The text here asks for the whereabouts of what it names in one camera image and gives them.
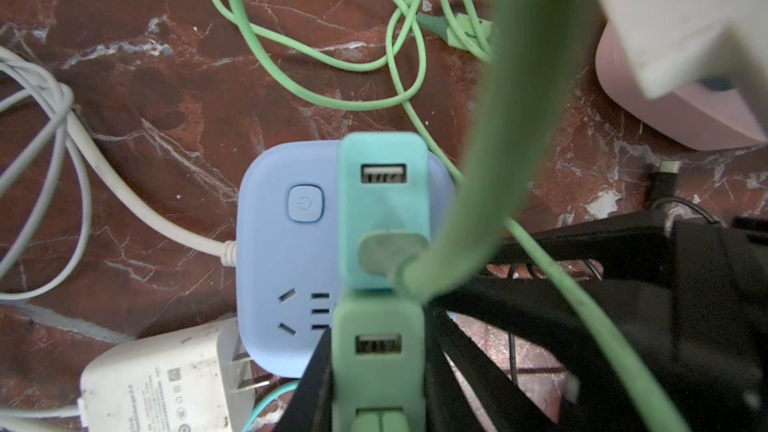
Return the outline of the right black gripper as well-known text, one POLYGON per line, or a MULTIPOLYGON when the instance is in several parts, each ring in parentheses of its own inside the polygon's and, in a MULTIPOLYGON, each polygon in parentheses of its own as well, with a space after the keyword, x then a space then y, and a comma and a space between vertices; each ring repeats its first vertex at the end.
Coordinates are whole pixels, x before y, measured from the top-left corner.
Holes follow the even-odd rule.
MULTIPOLYGON (((728 227, 660 211, 537 234, 561 260, 604 270, 583 290, 616 324, 696 431, 767 427, 767 224, 728 227)), ((547 350, 572 384, 554 431, 640 431, 643 423, 573 309, 545 280, 480 276, 429 308, 479 319, 547 350)))

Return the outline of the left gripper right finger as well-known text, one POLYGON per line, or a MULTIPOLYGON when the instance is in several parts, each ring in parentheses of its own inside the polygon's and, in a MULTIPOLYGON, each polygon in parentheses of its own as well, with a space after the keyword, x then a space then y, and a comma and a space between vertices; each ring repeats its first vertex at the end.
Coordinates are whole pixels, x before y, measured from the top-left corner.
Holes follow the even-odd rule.
POLYGON ((483 429, 455 373, 459 372, 498 431, 554 431, 553 422, 443 309, 428 308, 426 400, 429 431, 483 429))

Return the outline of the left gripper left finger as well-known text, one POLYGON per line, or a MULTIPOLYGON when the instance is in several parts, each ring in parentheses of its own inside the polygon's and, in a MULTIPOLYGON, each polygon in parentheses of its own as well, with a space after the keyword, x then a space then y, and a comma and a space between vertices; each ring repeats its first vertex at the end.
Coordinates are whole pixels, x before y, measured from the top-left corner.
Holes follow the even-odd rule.
POLYGON ((299 380, 275 432, 329 432, 332 430, 332 332, 320 337, 304 375, 299 380))

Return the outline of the green charger plug front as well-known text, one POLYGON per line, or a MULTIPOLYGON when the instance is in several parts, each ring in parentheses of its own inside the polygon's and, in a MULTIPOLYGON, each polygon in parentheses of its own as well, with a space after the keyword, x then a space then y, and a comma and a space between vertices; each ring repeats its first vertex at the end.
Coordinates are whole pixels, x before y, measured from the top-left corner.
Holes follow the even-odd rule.
POLYGON ((391 293, 350 293, 331 327, 334 431, 424 431, 425 320, 391 293))

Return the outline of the white charger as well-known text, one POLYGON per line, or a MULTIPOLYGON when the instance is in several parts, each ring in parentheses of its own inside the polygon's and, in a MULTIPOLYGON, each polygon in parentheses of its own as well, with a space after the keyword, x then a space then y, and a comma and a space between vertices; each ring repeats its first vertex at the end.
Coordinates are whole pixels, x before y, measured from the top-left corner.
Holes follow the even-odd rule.
POLYGON ((240 431, 271 380, 229 318, 103 353, 81 375, 78 408, 89 431, 240 431))

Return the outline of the blue power strip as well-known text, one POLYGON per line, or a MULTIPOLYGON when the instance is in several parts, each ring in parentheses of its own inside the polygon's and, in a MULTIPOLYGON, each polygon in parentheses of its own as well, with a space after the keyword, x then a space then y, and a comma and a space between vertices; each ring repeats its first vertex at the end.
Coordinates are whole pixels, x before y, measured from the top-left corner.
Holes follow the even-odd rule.
POLYGON ((281 377, 303 375, 339 300, 339 145, 277 145, 250 165, 240 186, 239 333, 250 357, 281 377))

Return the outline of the pink power strip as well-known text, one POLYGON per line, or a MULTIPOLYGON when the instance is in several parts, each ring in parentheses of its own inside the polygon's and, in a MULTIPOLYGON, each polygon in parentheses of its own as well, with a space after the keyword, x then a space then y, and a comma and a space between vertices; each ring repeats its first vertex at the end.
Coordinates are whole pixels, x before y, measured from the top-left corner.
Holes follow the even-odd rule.
POLYGON ((607 24, 595 55, 605 93, 646 125, 699 151, 736 149, 767 143, 767 135, 739 91, 692 83, 650 100, 629 68, 618 35, 607 24))

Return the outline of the teal green charger plug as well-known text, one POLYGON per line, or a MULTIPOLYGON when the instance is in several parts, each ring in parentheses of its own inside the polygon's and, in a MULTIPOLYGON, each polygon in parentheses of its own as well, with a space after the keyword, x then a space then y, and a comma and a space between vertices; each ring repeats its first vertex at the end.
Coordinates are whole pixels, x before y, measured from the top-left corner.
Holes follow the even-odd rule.
POLYGON ((406 232, 431 238, 428 149, 410 132, 355 132, 338 155, 338 261, 347 289, 392 287, 371 275, 358 250, 373 232, 406 232))

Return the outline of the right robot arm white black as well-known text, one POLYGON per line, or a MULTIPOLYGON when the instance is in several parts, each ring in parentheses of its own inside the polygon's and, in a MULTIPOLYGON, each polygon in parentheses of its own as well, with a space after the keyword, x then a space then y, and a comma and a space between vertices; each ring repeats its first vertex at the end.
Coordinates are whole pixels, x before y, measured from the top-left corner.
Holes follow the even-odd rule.
MULTIPOLYGON (((643 93, 730 75, 767 111, 759 0, 598 0, 643 93)), ((577 282, 511 218, 559 119, 581 0, 496 0, 500 27, 455 205, 398 288, 550 350, 597 430, 767 427, 767 269, 744 229, 682 222, 672 281, 577 282)))

